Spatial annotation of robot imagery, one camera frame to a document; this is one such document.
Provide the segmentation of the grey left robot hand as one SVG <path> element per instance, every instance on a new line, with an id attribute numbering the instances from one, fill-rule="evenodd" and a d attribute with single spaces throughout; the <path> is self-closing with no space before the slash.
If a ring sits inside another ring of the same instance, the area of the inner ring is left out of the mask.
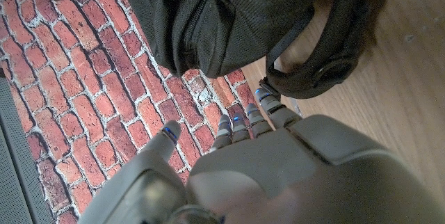
<path id="1" fill-rule="evenodd" d="M 443 223 L 444 207 L 387 148 L 325 115 L 301 118 L 263 88 L 223 115 L 183 182 L 171 120 L 104 185 L 81 223 Z"/>

